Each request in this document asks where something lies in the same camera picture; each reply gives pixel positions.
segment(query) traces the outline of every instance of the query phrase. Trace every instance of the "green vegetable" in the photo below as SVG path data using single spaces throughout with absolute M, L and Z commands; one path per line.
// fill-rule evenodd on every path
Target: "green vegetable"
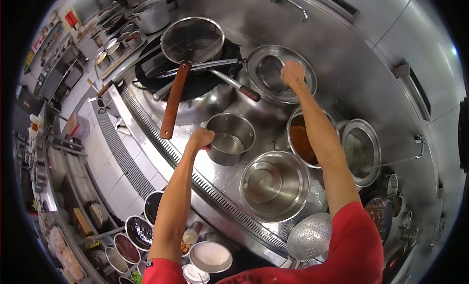
M 142 275 L 140 275 L 139 272 L 137 271 L 132 271 L 132 281 L 134 281 L 135 284 L 142 284 L 142 281 L 143 281 L 143 277 Z

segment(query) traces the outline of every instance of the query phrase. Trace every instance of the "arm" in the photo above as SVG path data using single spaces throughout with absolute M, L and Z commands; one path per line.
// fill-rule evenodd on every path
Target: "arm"
M 300 64 L 288 61 L 281 71 L 281 78 L 300 100 L 308 140 L 321 165 L 327 203 L 331 216 L 334 217 L 343 206 L 354 201 L 360 202 L 360 196 L 337 132 L 309 93 L 303 81 L 304 74 L 305 70 Z
M 187 142 L 181 161 L 161 197 L 148 258 L 168 259 L 181 264 L 181 240 L 191 208 L 192 167 L 197 152 L 213 141 L 215 133 L 197 129 Z

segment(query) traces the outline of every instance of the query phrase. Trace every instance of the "perforated skimmer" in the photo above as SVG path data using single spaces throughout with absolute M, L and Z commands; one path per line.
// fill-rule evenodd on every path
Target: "perforated skimmer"
M 332 222 L 328 213 L 311 215 L 292 228 L 287 238 L 287 251 L 300 260 L 310 260 L 329 250 Z

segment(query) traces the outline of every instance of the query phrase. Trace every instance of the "red sauce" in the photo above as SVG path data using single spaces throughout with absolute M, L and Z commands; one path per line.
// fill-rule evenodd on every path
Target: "red sauce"
M 140 258 L 137 248 L 125 236 L 116 237 L 116 249 L 127 261 L 138 262 Z

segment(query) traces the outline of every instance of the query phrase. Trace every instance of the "person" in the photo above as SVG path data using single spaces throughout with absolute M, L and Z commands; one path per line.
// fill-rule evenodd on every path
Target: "person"
M 218 284 L 377 284 L 382 280 L 383 247 L 378 230 L 363 209 L 337 132 L 309 93 L 304 75 L 304 68 L 297 62 L 286 62 L 281 71 L 282 81 L 298 96 L 308 140 L 323 171 L 332 218 L 328 258 L 323 264 L 302 270 L 252 269 Z M 210 144 L 214 135 L 213 131 L 197 129 L 169 180 L 158 208 L 148 253 L 152 265 L 145 270 L 143 284 L 187 283 L 181 268 L 181 239 L 191 207 L 192 167 L 197 152 Z

